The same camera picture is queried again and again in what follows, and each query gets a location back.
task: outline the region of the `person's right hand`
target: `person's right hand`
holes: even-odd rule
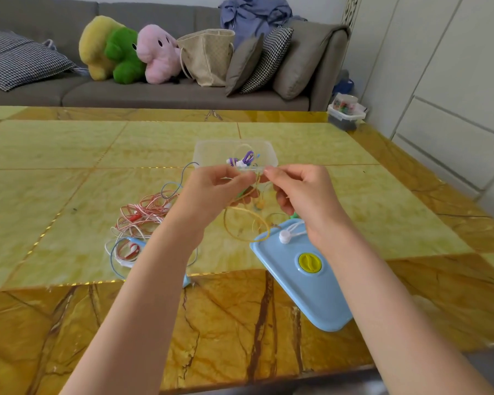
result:
[[[283,212],[296,212],[304,219],[309,240],[321,251],[329,246],[326,233],[333,225],[351,225],[324,166],[266,166],[264,175],[273,183]]]

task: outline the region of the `pink plush toy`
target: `pink plush toy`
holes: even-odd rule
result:
[[[146,64],[146,81],[161,84],[181,72],[178,42],[158,25],[146,25],[137,36],[137,56]]]

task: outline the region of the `sofa seat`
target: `sofa seat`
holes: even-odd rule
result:
[[[300,95],[286,101],[272,90],[246,95],[225,96],[223,87],[201,87],[190,79],[179,84],[121,85],[113,80],[90,81],[68,92],[66,107],[163,108],[163,109],[242,109],[255,111],[308,111],[309,98]]]
[[[0,105],[61,106],[66,93],[88,81],[91,81],[89,77],[62,73],[51,79],[16,87],[8,92],[0,90]]]

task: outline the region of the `marble tabletop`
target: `marble tabletop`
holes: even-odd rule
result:
[[[318,112],[0,107],[0,394],[58,393],[73,371],[123,284],[103,249],[119,208],[177,180],[198,139],[253,137],[280,164],[326,165],[435,327],[461,351],[494,347],[494,219],[368,125],[342,132]],[[266,201],[264,213],[277,210]],[[222,217],[187,272],[162,390],[373,366],[354,321],[311,325]]]

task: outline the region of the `bag handle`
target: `bag handle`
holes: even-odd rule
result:
[[[184,48],[181,47],[181,50],[179,51],[179,62],[181,62],[181,69],[183,70],[183,73],[185,74],[185,76],[187,78],[194,80],[192,75],[189,75],[189,73],[185,70],[185,64],[183,63],[183,50],[184,50]]]

